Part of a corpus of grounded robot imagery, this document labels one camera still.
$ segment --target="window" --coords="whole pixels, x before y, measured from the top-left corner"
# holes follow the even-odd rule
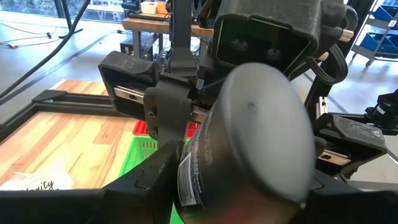
[[[58,16],[54,0],[0,0],[0,10]]]

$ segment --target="black frame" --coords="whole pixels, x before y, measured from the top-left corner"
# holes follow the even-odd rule
[[[0,143],[39,111],[125,117],[116,112],[108,96],[44,90],[27,106],[0,124]]]

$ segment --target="concrete floor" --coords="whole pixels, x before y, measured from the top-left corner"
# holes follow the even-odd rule
[[[12,25],[20,29],[34,30],[35,32],[46,33],[53,31],[53,28],[48,26]],[[58,35],[66,33],[67,29],[65,28],[58,28],[56,31]],[[26,34],[0,25],[0,41],[31,36],[32,34]],[[86,29],[74,35],[60,53],[21,85],[27,85],[28,88],[26,90],[0,106],[0,123],[22,109],[34,96],[52,87],[60,80],[73,79],[100,82],[98,64],[110,51],[119,50],[120,41],[128,37],[128,34]],[[43,38],[35,41],[45,42],[48,39]],[[59,43],[60,40],[51,44],[21,47],[15,50],[0,47],[0,91],[5,90],[7,86],[25,74]],[[398,87],[398,76],[397,72],[393,74],[393,69],[394,67],[397,69],[397,65],[374,62],[371,68],[364,69],[366,62],[367,59],[357,56],[350,63],[348,78],[343,83],[333,87],[331,91],[330,96],[334,103],[329,104],[329,111],[342,112],[341,108],[343,108],[343,112],[363,113],[367,106],[375,105],[379,94],[395,91]],[[310,80],[313,74],[308,72],[308,76],[310,78],[301,76],[292,82],[303,100],[312,84]],[[398,137],[386,137],[386,139],[389,149],[398,154]],[[398,165],[390,157],[383,156],[360,167],[353,179],[398,183],[397,174]]]

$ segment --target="wood surface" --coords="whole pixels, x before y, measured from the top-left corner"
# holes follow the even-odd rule
[[[106,95],[103,83],[66,80],[71,93]],[[64,162],[74,189],[96,189],[117,179],[136,120],[39,112],[0,143],[0,185],[14,172],[35,173]]]
[[[143,32],[157,32],[162,34],[169,33],[169,23],[160,21],[150,21],[147,19],[123,19],[122,25],[126,30],[138,30]],[[213,29],[202,29],[198,25],[192,25],[191,31],[204,38],[213,37]]]

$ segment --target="can label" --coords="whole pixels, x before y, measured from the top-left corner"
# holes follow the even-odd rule
[[[207,133],[207,129],[209,127],[212,114],[213,109],[209,111],[206,121],[198,128],[195,135],[182,152],[180,164],[178,166],[177,186],[178,196],[181,206],[183,207],[196,205],[198,207],[197,209],[203,209],[201,196],[203,195],[204,188],[199,162],[209,164],[211,163],[211,156],[207,156],[205,161],[199,161],[200,156],[198,153],[203,154],[203,152],[199,152],[199,148],[203,147],[200,146],[200,144],[208,144],[206,139],[204,142],[202,141],[206,135],[209,135]]]
[[[181,206],[196,205],[197,201],[193,194],[191,178],[191,152],[178,166],[178,196]]]

